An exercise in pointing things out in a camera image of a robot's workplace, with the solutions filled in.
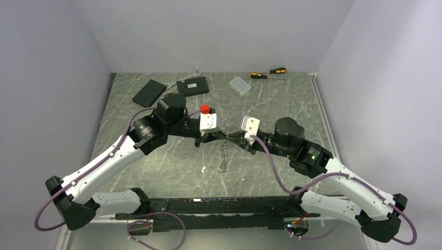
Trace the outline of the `large metal keyring with rings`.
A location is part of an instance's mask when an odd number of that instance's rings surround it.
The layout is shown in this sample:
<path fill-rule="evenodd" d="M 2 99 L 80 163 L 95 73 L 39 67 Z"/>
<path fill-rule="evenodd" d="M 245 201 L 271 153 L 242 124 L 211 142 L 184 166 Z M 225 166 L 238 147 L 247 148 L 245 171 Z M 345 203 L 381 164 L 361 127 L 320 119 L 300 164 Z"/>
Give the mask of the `large metal keyring with rings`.
<path fill-rule="evenodd" d="M 227 171 L 228 164 L 229 164 L 229 161 L 230 161 L 229 156 L 228 156 L 228 149 L 229 149 L 228 142 L 229 141 L 227 140 L 228 134 L 230 133 L 230 126 L 229 125 L 226 125 L 223 128 L 223 133 L 226 135 L 226 138 L 223 140 L 222 146 L 221 146 L 221 149 L 220 149 L 222 160 L 220 162 L 219 168 L 220 168 L 220 172 L 221 173 Z"/>

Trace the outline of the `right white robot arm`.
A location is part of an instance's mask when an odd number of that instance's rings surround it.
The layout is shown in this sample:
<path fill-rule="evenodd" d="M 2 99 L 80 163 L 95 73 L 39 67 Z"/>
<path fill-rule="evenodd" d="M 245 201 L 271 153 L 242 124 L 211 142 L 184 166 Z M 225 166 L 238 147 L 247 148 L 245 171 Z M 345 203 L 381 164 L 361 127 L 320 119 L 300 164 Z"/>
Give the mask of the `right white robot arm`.
<path fill-rule="evenodd" d="M 245 116 L 241 130 L 227 135 L 227 140 L 247 152 L 266 154 L 278 185 L 293 197 L 287 202 L 290 214 L 330 216 L 357 226 L 382 243 L 416 242 L 415 227 L 403 213 L 408 202 L 404 195 L 392 195 L 365 182 L 330 151 L 305 139 L 304 128 L 290 117 L 278 119 L 274 133 L 261 131 L 259 125 L 257 118 Z M 289 190 L 276 170 L 275 155 L 288 158 L 289 166 L 311 182 Z"/>

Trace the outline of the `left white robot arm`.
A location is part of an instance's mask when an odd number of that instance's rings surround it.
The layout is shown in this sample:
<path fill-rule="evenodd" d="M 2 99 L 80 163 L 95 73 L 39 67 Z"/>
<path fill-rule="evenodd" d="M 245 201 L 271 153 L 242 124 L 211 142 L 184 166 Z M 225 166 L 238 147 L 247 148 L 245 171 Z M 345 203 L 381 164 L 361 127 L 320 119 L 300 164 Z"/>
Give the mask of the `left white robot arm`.
<path fill-rule="evenodd" d="M 165 95 L 155 107 L 144 109 L 151 114 L 140 119 L 132 116 L 117 141 L 87 165 L 63 178 L 50 177 L 45 185 L 63 219 L 61 224 L 78 230 L 105 215 L 146 217 L 151 201 L 140 188 L 120 193 L 97 190 L 114 174 L 166 144 L 170 135 L 194 138 L 199 144 L 211 132 L 219 131 L 215 108 L 202 105 L 196 111 L 200 116 L 195 119 L 193 113 L 188 113 L 186 103 L 181 94 Z"/>

